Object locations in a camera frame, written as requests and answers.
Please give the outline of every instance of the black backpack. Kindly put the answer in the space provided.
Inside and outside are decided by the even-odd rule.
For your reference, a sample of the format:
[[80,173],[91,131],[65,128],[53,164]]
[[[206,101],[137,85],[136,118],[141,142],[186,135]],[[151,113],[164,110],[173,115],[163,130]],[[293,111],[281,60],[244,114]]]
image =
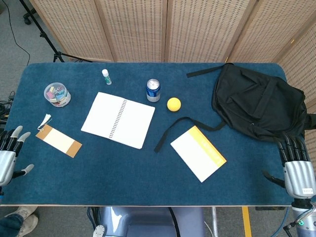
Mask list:
[[193,73],[194,77],[222,68],[213,91],[212,107],[221,116],[217,127],[207,126],[189,117],[176,120],[163,134],[155,151],[158,152],[168,130],[183,119],[197,127],[215,131],[225,124],[250,137],[273,142],[289,136],[304,135],[304,130],[316,128],[316,115],[307,114],[303,91],[279,77],[272,77],[232,63]]

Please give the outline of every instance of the table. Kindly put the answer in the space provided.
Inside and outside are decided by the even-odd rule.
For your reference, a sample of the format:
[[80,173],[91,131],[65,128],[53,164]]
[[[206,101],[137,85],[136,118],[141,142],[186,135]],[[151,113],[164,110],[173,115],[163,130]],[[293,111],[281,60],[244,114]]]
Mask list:
[[[283,178],[275,144],[256,141],[228,126],[219,131],[202,130],[227,160],[201,183],[170,146],[193,125],[182,121],[172,128],[159,153],[154,147],[177,118],[190,116],[210,126],[220,117],[211,108],[211,98],[220,70],[188,79],[186,73],[219,63],[40,63],[23,72],[6,129],[23,125],[32,134],[20,152],[16,169],[29,163],[34,169],[4,187],[3,204],[36,205],[141,205],[228,206],[289,205],[292,198],[264,178],[269,171]],[[238,63],[285,79],[277,64]],[[107,68],[112,85],[106,85],[101,70]],[[146,99],[146,82],[156,78],[161,99]],[[43,96],[52,82],[63,83],[71,93],[63,108],[49,104]],[[143,149],[81,132],[98,92],[105,92],[155,106]],[[170,97],[182,102],[180,111],[170,112]],[[35,137],[45,114],[50,126],[81,142],[75,158],[63,154]]]

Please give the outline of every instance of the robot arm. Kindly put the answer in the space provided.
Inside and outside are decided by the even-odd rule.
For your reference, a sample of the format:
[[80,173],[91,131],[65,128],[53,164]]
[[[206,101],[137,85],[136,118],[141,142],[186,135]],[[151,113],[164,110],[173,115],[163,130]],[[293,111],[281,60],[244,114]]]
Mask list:
[[308,156],[305,144],[299,138],[285,137],[285,146],[276,141],[282,161],[284,180],[271,176],[263,171],[271,182],[286,189],[294,198],[292,209],[295,221],[283,227],[291,237],[290,229],[297,227],[298,237],[316,237],[316,205],[311,198],[316,194],[316,180],[313,165]]
[[34,167],[34,165],[30,164],[25,169],[14,172],[19,152],[25,140],[31,134],[27,132],[18,138],[22,128],[22,126],[18,126],[15,130],[4,131],[0,134],[0,188],[7,185],[11,179],[26,175]]

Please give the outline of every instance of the notebook spiral binding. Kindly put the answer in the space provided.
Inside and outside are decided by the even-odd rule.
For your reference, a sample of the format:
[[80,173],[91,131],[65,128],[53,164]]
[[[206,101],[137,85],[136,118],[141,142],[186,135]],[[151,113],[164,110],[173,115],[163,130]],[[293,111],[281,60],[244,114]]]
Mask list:
[[121,107],[120,107],[120,109],[119,109],[119,112],[118,112],[118,116],[117,116],[117,118],[115,119],[114,125],[113,125],[112,130],[111,130],[111,133],[110,133],[110,135],[109,135],[109,138],[112,138],[112,137],[114,136],[114,133],[115,133],[115,130],[116,130],[117,126],[118,126],[119,120],[120,120],[120,118],[122,117],[122,114],[123,114],[123,112],[124,112],[126,103],[127,103],[127,100],[123,100],[123,103],[122,103],[122,105],[121,105]]

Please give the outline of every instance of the shoe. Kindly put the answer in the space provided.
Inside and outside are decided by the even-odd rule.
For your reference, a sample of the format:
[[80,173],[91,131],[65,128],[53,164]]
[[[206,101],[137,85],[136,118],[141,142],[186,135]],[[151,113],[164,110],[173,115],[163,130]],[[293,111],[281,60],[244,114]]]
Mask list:
[[25,220],[36,210],[36,208],[37,206],[20,206],[15,212],[7,214],[5,217],[12,214],[19,214],[23,217],[23,220]]
[[22,237],[32,232],[35,227],[38,225],[39,219],[36,215],[30,215],[26,218],[21,226],[20,232],[16,237]]

